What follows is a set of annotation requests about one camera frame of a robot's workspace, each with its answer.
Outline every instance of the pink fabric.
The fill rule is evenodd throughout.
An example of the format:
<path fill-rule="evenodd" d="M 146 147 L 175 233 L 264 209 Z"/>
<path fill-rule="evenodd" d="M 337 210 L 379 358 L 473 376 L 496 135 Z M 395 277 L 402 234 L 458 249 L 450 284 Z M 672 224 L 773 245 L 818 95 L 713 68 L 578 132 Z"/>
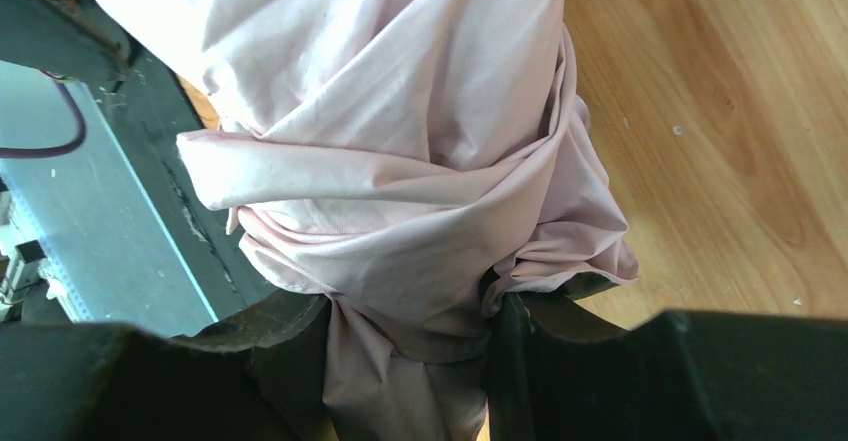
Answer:
<path fill-rule="evenodd" d="M 636 278 L 563 0 L 98 1 L 222 113 L 177 140 L 203 203 L 332 300 L 342 437 L 473 439 L 503 293 Z"/>

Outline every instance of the wooden floor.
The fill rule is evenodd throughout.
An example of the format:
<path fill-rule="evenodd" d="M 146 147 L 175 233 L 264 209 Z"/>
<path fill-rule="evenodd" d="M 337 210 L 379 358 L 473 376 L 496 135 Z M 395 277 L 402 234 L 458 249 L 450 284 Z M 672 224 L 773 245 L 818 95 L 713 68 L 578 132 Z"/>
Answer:
<path fill-rule="evenodd" d="M 848 0 L 566 11 L 642 263 L 583 305 L 625 327 L 669 307 L 848 317 Z"/>

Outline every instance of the fabric fold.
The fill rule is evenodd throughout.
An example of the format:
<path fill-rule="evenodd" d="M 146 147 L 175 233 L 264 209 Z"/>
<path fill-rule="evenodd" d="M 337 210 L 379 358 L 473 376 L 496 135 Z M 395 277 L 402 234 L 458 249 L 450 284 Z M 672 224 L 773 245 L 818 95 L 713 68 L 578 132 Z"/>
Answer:
<path fill-rule="evenodd" d="M 342 439 L 473 439 L 504 293 L 636 279 L 563 0 L 98 2 L 221 113 L 177 140 L 201 201 L 331 299 Z"/>

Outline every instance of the wrinkled fabric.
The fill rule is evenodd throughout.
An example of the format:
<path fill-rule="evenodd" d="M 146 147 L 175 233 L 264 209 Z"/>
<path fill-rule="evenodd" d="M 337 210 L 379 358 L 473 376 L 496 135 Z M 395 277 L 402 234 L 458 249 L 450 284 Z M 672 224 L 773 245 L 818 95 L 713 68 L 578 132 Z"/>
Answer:
<path fill-rule="evenodd" d="M 331 299 L 342 438 L 473 439 L 505 292 L 636 279 L 563 0 L 98 2 L 221 113 L 177 140 L 200 200 Z"/>

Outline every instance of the light pink sheet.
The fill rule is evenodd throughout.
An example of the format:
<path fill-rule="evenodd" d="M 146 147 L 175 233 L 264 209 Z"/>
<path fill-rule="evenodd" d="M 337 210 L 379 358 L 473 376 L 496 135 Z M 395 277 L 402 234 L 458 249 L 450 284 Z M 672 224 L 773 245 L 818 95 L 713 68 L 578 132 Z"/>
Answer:
<path fill-rule="evenodd" d="M 222 114 L 177 140 L 203 203 L 332 300 L 343 438 L 473 439 L 504 292 L 636 278 L 563 0 L 98 1 Z"/>

